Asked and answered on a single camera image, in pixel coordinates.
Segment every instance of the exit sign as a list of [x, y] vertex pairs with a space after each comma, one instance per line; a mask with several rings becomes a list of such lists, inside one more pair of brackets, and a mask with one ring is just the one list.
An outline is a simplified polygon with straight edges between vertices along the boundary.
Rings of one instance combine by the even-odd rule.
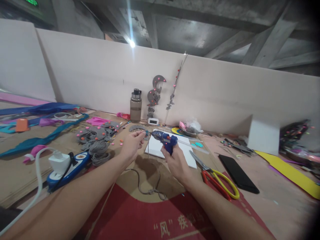
[[33, 6], [39, 7], [38, 2], [36, 0], [26, 0], [26, 1], [31, 3]]

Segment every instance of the red mat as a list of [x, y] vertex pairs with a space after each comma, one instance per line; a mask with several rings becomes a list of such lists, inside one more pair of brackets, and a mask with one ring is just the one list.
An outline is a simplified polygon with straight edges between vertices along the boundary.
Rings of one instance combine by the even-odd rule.
[[[75, 239], [86, 237], [108, 194], [109, 191], [93, 210]], [[241, 192], [240, 199], [232, 200], [232, 203], [272, 234]], [[114, 185], [90, 236], [90, 239], [186, 238], [221, 239], [204, 210], [189, 192], [167, 201], [145, 203], [131, 197], [117, 184]]]

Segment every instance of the plastic bag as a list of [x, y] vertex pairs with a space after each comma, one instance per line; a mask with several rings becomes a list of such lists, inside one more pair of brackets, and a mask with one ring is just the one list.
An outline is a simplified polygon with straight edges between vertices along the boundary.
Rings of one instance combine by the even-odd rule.
[[202, 133], [203, 130], [201, 130], [201, 125], [197, 121], [196, 118], [193, 118], [191, 120], [187, 120], [186, 122], [186, 129], [189, 133]]

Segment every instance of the black phone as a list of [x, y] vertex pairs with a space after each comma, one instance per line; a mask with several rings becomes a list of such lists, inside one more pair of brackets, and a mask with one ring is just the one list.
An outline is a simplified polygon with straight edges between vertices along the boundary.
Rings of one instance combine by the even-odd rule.
[[222, 164], [224, 165], [238, 188], [255, 194], [260, 193], [259, 189], [253, 184], [251, 179], [242, 170], [236, 160], [224, 155], [219, 155], [219, 159], [221, 160]]

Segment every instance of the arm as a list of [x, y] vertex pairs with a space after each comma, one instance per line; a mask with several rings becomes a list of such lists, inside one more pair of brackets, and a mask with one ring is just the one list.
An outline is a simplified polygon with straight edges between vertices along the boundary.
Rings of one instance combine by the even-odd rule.
[[173, 176], [202, 206], [222, 239], [274, 239], [241, 209], [194, 178], [178, 145], [173, 147], [172, 156], [164, 148], [161, 152]]
[[72, 239], [105, 192], [134, 161], [145, 134], [129, 134], [118, 156], [36, 204], [1, 239]]

